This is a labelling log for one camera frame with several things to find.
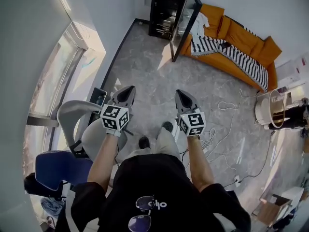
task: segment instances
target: orange sofa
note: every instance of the orange sofa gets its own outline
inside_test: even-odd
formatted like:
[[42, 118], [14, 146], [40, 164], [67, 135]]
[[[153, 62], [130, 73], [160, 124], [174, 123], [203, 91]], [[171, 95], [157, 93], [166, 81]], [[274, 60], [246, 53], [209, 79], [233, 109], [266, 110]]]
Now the orange sofa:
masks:
[[[280, 55], [281, 50], [269, 36], [266, 40], [248, 32], [244, 27], [233, 19], [224, 15], [224, 9], [203, 4], [201, 10], [208, 18], [209, 27], [204, 28], [204, 35], [216, 39], [224, 39], [234, 45], [243, 53], [261, 63], [268, 71], [268, 91], [276, 89], [277, 74], [274, 60]], [[189, 34], [181, 50], [182, 55], [196, 58], [202, 62], [212, 65], [234, 77], [246, 82], [254, 88], [263, 90], [250, 77], [248, 77], [237, 65], [220, 53], [195, 57], [191, 55], [191, 39]]]

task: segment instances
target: black bag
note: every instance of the black bag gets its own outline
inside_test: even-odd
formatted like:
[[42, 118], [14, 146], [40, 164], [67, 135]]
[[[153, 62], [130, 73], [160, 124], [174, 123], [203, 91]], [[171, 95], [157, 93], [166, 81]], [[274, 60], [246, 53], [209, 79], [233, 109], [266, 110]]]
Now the black bag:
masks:
[[34, 194], [38, 196], [43, 196], [47, 198], [55, 198], [56, 200], [61, 200], [63, 183], [59, 184], [58, 190], [53, 191], [45, 186], [43, 186], [40, 182], [38, 182], [35, 178], [35, 173], [29, 174], [24, 179], [24, 187], [27, 193]]

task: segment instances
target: sunglasses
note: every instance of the sunglasses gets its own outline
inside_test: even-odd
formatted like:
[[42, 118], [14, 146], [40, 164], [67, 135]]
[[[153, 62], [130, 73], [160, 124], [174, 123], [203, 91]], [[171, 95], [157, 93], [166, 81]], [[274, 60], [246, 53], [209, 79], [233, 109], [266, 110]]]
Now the sunglasses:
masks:
[[147, 232], [151, 226], [150, 213], [155, 206], [154, 196], [144, 196], [136, 200], [136, 207], [141, 211], [148, 210], [148, 215], [139, 215], [132, 217], [129, 221], [128, 227], [132, 232]]

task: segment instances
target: black t-shirt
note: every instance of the black t-shirt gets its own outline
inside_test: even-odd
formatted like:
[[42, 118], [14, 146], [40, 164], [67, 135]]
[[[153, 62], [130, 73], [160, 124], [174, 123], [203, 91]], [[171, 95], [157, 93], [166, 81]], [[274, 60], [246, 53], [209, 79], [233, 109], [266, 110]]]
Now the black t-shirt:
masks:
[[[251, 229], [250, 216], [237, 197], [229, 195], [220, 184], [210, 185], [199, 193], [186, 176], [182, 163], [170, 155], [144, 155], [125, 160], [116, 173], [108, 198], [95, 182], [79, 184], [73, 191], [76, 194], [71, 215], [80, 231], [95, 218], [99, 218], [99, 232], [129, 231], [130, 219], [144, 215], [136, 207], [136, 200], [153, 195], [156, 205], [150, 214], [149, 232], [224, 231], [213, 213], [223, 215], [240, 231]], [[69, 231], [65, 208], [57, 222], [58, 231]]]

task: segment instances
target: electrical outlet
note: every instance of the electrical outlet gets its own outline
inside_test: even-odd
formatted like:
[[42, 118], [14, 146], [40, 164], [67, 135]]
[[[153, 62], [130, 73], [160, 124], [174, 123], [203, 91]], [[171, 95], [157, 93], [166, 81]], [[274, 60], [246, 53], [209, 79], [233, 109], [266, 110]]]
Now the electrical outlet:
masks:
[[235, 177], [234, 177], [234, 180], [235, 180], [235, 185], [236, 185], [236, 187], [239, 187], [239, 186], [240, 186], [240, 183], [239, 183], [239, 181], [240, 181], [239, 175], [235, 176]]

